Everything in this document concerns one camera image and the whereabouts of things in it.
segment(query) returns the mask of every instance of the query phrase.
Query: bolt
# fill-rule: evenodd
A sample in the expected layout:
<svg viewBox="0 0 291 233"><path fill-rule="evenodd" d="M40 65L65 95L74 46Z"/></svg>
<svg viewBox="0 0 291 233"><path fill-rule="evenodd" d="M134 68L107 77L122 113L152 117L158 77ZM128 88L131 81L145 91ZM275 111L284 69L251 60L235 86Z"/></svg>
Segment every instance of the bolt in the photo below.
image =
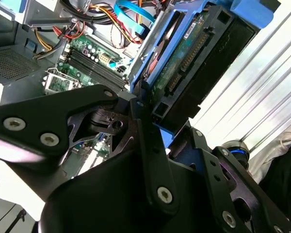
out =
<svg viewBox="0 0 291 233"><path fill-rule="evenodd" d="M228 224L228 226L230 226L230 228L236 227L236 221L230 212L224 210L222 212L222 217L224 221Z"/></svg>
<svg viewBox="0 0 291 233"><path fill-rule="evenodd" d="M283 231L278 226L274 225L274 228L277 233L283 233Z"/></svg>
<svg viewBox="0 0 291 233"><path fill-rule="evenodd" d="M173 200L173 195L171 192L165 187L159 187L157 190L157 194L162 202L166 204L170 204Z"/></svg>
<svg viewBox="0 0 291 233"><path fill-rule="evenodd" d="M109 97L112 97L112 96L113 96L113 94L112 94L110 91L105 91L105 94L106 94L107 96L109 96Z"/></svg>
<svg viewBox="0 0 291 233"><path fill-rule="evenodd" d="M228 156L228 152L225 149L222 149L222 152L225 156Z"/></svg>
<svg viewBox="0 0 291 233"><path fill-rule="evenodd" d="M9 117L6 118L3 122L5 128L11 131L20 131L26 127L24 120L18 117Z"/></svg>
<svg viewBox="0 0 291 233"><path fill-rule="evenodd" d="M197 135L198 135L199 137L202 137L202 136L203 136L203 134L202 134L200 131L198 131L198 130L195 130L195 133L197 133Z"/></svg>
<svg viewBox="0 0 291 233"><path fill-rule="evenodd" d="M138 105L140 105L141 107L143 107L143 106L144 106L144 104L143 104L143 103L141 103L141 102L139 102L139 101L137 102L137 104L138 104Z"/></svg>
<svg viewBox="0 0 291 233"><path fill-rule="evenodd" d="M59 138L53 133L44 133L40 137L41 142L49 147L54 147L59 143Z"/></svg>

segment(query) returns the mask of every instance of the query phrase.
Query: yellow wire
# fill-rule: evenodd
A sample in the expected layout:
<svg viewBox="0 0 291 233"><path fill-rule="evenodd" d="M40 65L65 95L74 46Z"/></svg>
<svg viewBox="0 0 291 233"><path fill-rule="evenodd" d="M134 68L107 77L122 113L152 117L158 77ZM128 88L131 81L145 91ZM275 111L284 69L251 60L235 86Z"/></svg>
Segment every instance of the yellow wire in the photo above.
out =
<svg viewBox="0 0 291 233"><path fill-rule="evenodd" d="M142 0L139 0L139 7L142 7ZM139 15L139 17L138 17L138 23L139 24L142 24L142 17L141 17L141 15Z"/></svg>
<svg viewBox="0 0 291 233"><path fill-rule="evenodd" d="M97 8L99 10L101 10L102 12L104 12L110 19L111 21L114 23L114 25L118 28L118 30L120 30L120 32L123 34L123 36L131 43L134 43L126 34L126 32L118 25L118 23L113 19L113 17L111 16L111 14L109 13L108 10L104 9L104 8L100 8L99 6L95 6L95 5L91 5L91 7Z"/></svg>
<svg viewBox="0 0 291 233"><path fill-rule="evenodd" d="M34 34L35 36L37 37L38 41L40 42L40 44L47 50L47 51L50 51L52 49L52 46L45 43L43 41L43 39L40 37L40 35L38 34L37 30L34 30Z"/></svg>

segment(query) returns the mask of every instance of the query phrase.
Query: white label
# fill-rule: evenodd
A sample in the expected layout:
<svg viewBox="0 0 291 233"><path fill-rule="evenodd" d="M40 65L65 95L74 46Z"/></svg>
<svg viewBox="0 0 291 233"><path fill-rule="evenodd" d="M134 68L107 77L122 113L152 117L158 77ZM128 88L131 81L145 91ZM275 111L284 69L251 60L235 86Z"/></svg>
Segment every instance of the white label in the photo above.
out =
<svg viewBox="0 0 291 233"><path fill-rule="evenodd" d="M196 25L195 22L193 22L193 23L191 24L190 28L188 29L188 31L186 32L186 34L185 34L184 37L183 37L185 40L189 37L189 35L190 35L191 32L193 31L193 28L195 27L195 25Z"/></svg>

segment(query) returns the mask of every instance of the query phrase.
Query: green circuit board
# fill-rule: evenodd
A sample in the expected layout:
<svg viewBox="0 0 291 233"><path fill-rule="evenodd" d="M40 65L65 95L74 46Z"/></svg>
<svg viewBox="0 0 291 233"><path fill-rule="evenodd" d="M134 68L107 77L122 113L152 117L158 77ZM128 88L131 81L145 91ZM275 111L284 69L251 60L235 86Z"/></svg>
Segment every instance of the green circuit board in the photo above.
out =
<svg viewBox="0 0 291 233"><path fill-rule="evenodd" d="M182 61L187 57L187 54L190 53L192 45L195 43L198 34L203 29L203 25L207 17L207 13L200 13L191 23L176 50L154 83L151 91L151 103L156 103L161 98L166 85L172 78L175 77L174 74L176 73L176 70Z"/></svg>
<svg viewBox="0 0 291 233"><path fill-rule="evenodd" d="M88 56L89 58L94 57L94 59L97 59L99 64L114 72L117 71L117 68L112 64L118 63L122 60L119 54L103 47L102 45L99 45L98 42L94 42L90 37L85 35L71 41L69 45L70 47L81 52L84 56Z"/></svg>
<svg viewBox="0 0 291 233"><path fill-rule="evenodd" d="M69 88L70 82L69 80L61 80L57 77L53 77L49 89L57 92L67 91Z"/></svg>
<svg viewBox="0 0 291 233"><path fill-rule="evenodd" d="M93 79L86 76L85 74L78 71L77 69L70 66L69 64L59 62L57 68L60 72L67 74L67 75L71 76L72 78L79 80L79 82L82 84L82 86L89 86L89 85L97 84Z"/></svg>

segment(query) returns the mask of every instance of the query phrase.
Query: corrugated metal panel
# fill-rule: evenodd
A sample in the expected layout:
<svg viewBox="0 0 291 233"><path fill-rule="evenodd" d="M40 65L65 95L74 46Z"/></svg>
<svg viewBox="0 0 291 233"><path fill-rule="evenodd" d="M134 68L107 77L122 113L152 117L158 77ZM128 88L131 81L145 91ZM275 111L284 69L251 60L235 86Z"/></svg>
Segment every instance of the corrugated metal panel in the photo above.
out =
<svg viewBox="0 0 291 233"><path fill-rule="evenodd" d="M243 140L251 157L291 125L291 0L230 66L191 124L210 147Z"/></svg>

